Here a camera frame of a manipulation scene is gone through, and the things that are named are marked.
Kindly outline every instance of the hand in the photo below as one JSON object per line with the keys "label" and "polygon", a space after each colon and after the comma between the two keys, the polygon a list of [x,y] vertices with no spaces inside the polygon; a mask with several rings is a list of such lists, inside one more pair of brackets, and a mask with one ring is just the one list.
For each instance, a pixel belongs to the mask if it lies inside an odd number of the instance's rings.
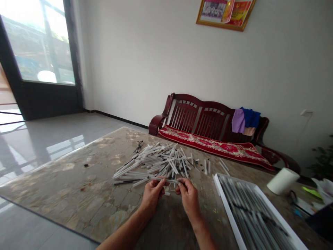
{"label": "hand", "polygon": [[152,180],[146,184],[139,209],[143,211],[149,219],[155,214],[157,202],[165,194],[164,186],[167,185],[169,185],[169,183],[167,183],[165,179],[161,179],[161,181]]}
{"label": "hand", "polygon": [[175,189],[175,191],[177,195],[181,194],[184,210],[190,222],[201,219],[202,216],[199,208],[197,189],[193,186],[189,179],[179,178],[177,180],[180,183],[178,184],[178,187]]}

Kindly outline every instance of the potted plant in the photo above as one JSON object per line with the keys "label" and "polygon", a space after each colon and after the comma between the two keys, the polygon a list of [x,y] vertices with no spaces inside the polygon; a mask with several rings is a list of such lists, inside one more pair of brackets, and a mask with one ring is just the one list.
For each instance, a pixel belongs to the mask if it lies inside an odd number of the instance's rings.
{"label": "potted plant", "polygon": [[312,151],[319,152],[320,155],[316,157],[317,163],[312,164],[309,169],[315,174],[316,179],[329,179],[333,180],[333,145],[327,149],[322,147],[313,148]]}

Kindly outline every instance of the white tray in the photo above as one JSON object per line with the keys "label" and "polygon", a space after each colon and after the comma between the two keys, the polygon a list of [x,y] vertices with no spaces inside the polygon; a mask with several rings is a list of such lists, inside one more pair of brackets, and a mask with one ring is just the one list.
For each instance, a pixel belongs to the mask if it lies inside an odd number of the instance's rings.
{"label": "white tray", "polygon": [[244,243],[244,240],[242,238],[242,235],[241,235],[241,233],[240,233],[240,231],[238,229],[236,221],[235,221],[235,219],[233,217],[233,214],[232,214],[231,209],[229,207],[227,198],[226,198],[226,196],[225,196],[225,194],[223,192],[223,189],[222,189],[222,186],[220,184],[220,180],[219,180],[218,176],[224,176],[225,178],[231,178],[234,181],[239,181],[241,183],[247,184],[252,190],[255,190],[262,197],[262,199],[267,204],[267,206],[270,208],[270,210],[272,211],[272,213],[275,215],[276,219],[281,223],[281,225],[284,228],[284,230],[289,234],[289,236],[291,237],[290,241],[295,246],[295,248],[297,250],[308,249],[304,245],[304,243],[299,239],[299,237],[297,236],[297,234],[291,229],[291,227],[288,225],[288,223],[284,220],[284,218],[280,215],[280,213],[276,210],[276,208],[273,206],[273,204],[269,201],[269,199],[266,197],[266,195],[260,190],[260,188],[257,185],[255,185],[255,184],[253,184],[251,182],[247,182],[247,181],[243,181],[243,180],[231,177],[231,176],[227,176],[227,175],[216,173],[214,175],[214,183],[215,183],[215,186],[217,188],[217,192],[219,193],[219,196],[222,199],[224,208],[225,208],[225,210],[227,212],[227,215],[228,215],[228,218],[229,218],[229,221],[230,221],[230,224],[231,224],[231,228],[233,230],[233,233],[235,235],[235,238],[236,238],[236,241],[237,241],[237,244],[238,244],[238,247],[239,247],[240,250],[245,250],[247,248],[245,246],[245,243]]}

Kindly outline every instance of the eyeglasses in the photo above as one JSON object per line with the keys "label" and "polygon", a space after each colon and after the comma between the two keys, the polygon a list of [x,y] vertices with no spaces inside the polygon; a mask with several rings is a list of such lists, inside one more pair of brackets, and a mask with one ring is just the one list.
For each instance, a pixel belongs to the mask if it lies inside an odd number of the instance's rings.
{"label": "eyeglasses", "polygon": [[139,146],[136,148],[136,150],[135,150],[133,153],[138,153],[138,152],[140,152],[141,147],[142,147],[142,145],[143,145],[143,141],[138,141],[138,143],[139,143]]}

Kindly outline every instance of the towel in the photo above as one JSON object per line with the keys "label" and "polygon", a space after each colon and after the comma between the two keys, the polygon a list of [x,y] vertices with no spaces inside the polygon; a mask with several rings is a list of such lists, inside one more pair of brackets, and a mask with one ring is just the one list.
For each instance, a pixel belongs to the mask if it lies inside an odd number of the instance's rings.
{"label": "towel", "polygon": [[255,131],[256,131],[256,128],[253,128],[253,127],[245,128],[243,135],[253,136]]}
{"label": "towel", "polygon": [[234,133],[244,133],[245,119],[244,119],[244,111],[242,109],[235,109],[231,125],[232,125],[232,131]]}
{"label": "towel", "polygon": [[241,107],[241,109],[244,111],[245,127],[257,128],[261,113],[243,107]]}

